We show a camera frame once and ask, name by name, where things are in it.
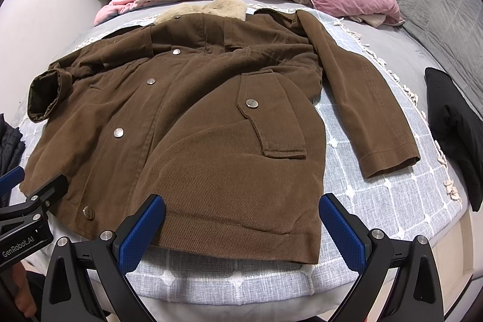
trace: metal screw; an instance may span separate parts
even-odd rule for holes
[[[427,238],[425,236],[418,235],[417,239],[418,239],[418,242],[420,242],[421,244],[427,244]]]
[[[102,234],[101,234],[101,239],[102,240],[109,240],[110,238],[113,237],[113,233],[112,231],[104,231]]]
[[[372,235],[376,239],[382,239],[384,238],[384,232],[381,231],[380,229],[374,229],[372,232]]]
[[[67,244],[67,238],[60,238],[59,240],[57,240],[57,245],[59,246],[65,246]]]

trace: flap pocket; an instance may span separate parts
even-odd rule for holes
[[[242,74],[237,106],[252,122],[264,156],[305,158],[305,139],[279,76],[272,70]]]

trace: gray pillow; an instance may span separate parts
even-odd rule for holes
[[[416,38],[483,116],[481,0],[396,0]]]

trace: rolled sleeve cuff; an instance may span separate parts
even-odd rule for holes
[[[388,151],[375,152],[362,158],[359,163],[364,178],[397,171],[416,164],[421,157],[414,142],[406,142]]]
[[[47,119],[71,90],[72,75],[65,70],[47,70],[35,77],[28,91],[27,114],[30,120],[38,123]]]

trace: coat sleeve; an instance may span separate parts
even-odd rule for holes
[[[339,47],[312,14],[299,10],[296,15],[322,62],[362,175],[419,161],[406,117],[376,67],[364,56]]]
[[[35,77],[28,91],[27,114],[32,122],[47,119],[72,92],[77,80],[135,59],[152,57],[151,27],[102,39],[51,63]]]

